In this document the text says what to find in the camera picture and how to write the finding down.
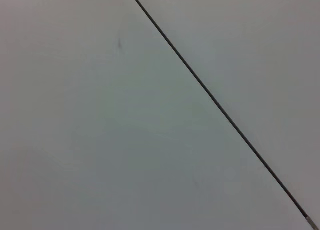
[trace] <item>dark line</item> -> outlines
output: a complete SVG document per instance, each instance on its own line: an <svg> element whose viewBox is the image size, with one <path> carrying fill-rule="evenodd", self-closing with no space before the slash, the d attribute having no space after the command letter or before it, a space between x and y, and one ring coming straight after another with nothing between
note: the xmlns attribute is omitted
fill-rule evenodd
<svg viewBox="0 0 320 230"><path fill-rule="evenodd" d="M183 56L180 54L180 52L176 49L176 47L173 45L173 43L169 40L169 38L166 36L166 34L163 32L163 30L160 28L160 26L155 22L155 20L152 18L152 16L149 14L149 12L145 9L145 7L141 4L139 0L135 0L138 5L141 7L141 9L144 11L144 13L148 16L148 18L152 21L154 26L157 28L157 30L161 33L161 35L165 38L165 40L168 42L168 44L171 46L171 48L174 50L174 52L179 56L179 58L182 60L182 62L185 64L185 66L190 70L190 72L193 74L193 76L196 78L196 80L200 83L200 85L204 88L204 90L208 93L208 95L211 97L211 99L214 101L214 103L218 106L218 108L222 111L224 116L228 119L228 121L231 123L231 125L236 129L236 131L240 134L240 136L243 138L243 140L248 144L248 146L251 148L251 150L255 153L255 155L259 158L259 160L263 163L263 165L266 167L266 169L271 173L271 175L275 178L275 180L279 183L279 185L283 188L283 190L286 192L286 194L290 197L290 199L294 202L294 204L297 206L299 211L302 213L302 215L307 218L308 215L305 212L305 210L301 207L301 205L297 202L297 200L294 198L294 196L289 192L289 190L286 188L286 186L282 183L282 181L279 179L279 177L275 174L275 172L271 169L271 167L267 164L267 162L262 158L262 156L258 153L258 151L255 149L255 147L251 144L251 142L247 139L247 137L244 135L244 133L239 129L239 127L235 124L235 122L231 119L229 114L225 111L225 109L222 107L222 105L218 102L218 100L213 96L211 91L206 87L206 85L202 82L202 80L199 78L199 76L195 73L195 71L191 68L191 66L188 64L188 62L183 58Z"/></svg>

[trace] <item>black edge strip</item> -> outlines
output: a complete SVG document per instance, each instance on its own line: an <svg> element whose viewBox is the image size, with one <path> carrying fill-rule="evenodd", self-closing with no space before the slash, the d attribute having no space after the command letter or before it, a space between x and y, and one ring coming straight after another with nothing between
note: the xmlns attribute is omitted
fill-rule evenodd
<svg viewBox="0 0 320 230"><path fill-rule="evenodd" d="M177 50L177 48L173 45L173 43L169 40L169 38L166 36L166 34L163 32L163 30L160 28L160 26L155 22L155 20L152 18L152 16L149 14L149 12L145 9L145 7L141 4L139 0L135 0L138 5L141 7L141 9L144 11L144 13L148 16L148 18L152 21L154 26L157 28L157 30L161 33L161 35L165 38L165 40L168 42L168 44L171 46L171 48L174 50L174 52L179 56L179 58L182 60L182 62L185 64L185 66L190 70L190 72L193 74L193 76L196 78L196 80L200 83L200 85L204 88L204 90L208 93L208 95L211 97L211 99L214 101L214 103L218 106L218 108L222 111L224 116L228 119L228 121L231 123L231 125L236 129L236 131L240 134L240 136L243 138L243 140L248 144L248 146L251 148L251 150L255 153L255 155L259 158L259 160L263 163L263 165L266 167L266 169L271 173L271 175L275 178L275 180L279 183L279 185L283 188L283 190L286 192L286 194L290 197L290 199L294 202L294 204L297 206L299 211L302 213L302 215L307 218L308 215L305 212L305 210L301 207L301 205L297 202L297 200L294 198L294 196L289 192L289 190L286 188L286 186L282 183L282 181L279 179L279 177L275 174L275 172L271 169L271 167L267 164L267 162L262 158L262 156L258 153L258 151L255 149L255 147L251 144L251 142L247 139L247 137L244 135L244 133L239 129L239 127L235 124L235 122L231 119L229 114L225 111L225 109L222 107L222 105L218 102L218 100L213 96L211 91L206 87L206 85L202 82L202 80L199 78L199 76L195 73L195 71L191 68L191 66L188 64L188 62L183 58L183 56L180 54L180 52Z"/></svg>

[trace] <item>white surface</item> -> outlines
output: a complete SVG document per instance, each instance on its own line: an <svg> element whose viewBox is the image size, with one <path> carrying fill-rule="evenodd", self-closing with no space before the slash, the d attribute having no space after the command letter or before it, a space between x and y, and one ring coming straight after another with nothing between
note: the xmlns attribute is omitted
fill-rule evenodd
<svg viewBox="0 0 320 230"><path fill-rule="evenodd" d="M310 229L134 0L0 6L1 229Z"/></svg>
<svg viewBox="0 0 320 230"><path fill-rule="evenodd" d="M140 0L320 225L320 0Z"/></svg>

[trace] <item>white board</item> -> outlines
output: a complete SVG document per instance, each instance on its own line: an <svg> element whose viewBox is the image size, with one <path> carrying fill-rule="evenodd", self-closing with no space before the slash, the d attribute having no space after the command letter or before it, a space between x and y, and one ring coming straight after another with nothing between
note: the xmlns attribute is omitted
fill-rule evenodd
<svg viewBox="0 0 320 230"><path fill-rule="evenodd" d="M320 0L140 0L320 225Z"/></svg>
<svg viewBox="0 0 320 230"><path fill-rule="evenodd" d="M1 0L1 229L310 229L134 0Z"/></svg>

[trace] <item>white wall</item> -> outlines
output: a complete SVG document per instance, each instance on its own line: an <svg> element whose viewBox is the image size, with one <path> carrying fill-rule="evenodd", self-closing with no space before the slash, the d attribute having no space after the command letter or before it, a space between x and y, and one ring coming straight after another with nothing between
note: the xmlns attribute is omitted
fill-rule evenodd
<svg viewBox="0 0 320 230"><path fill-rule="evenodd" d="M0 229L310 229L134 0L0 6Z"/></svg>
<svg viewBox="0 0 320 230"><path fill-rule="evenodd" d="M320 225L320 0L140 0Z"/></svg>

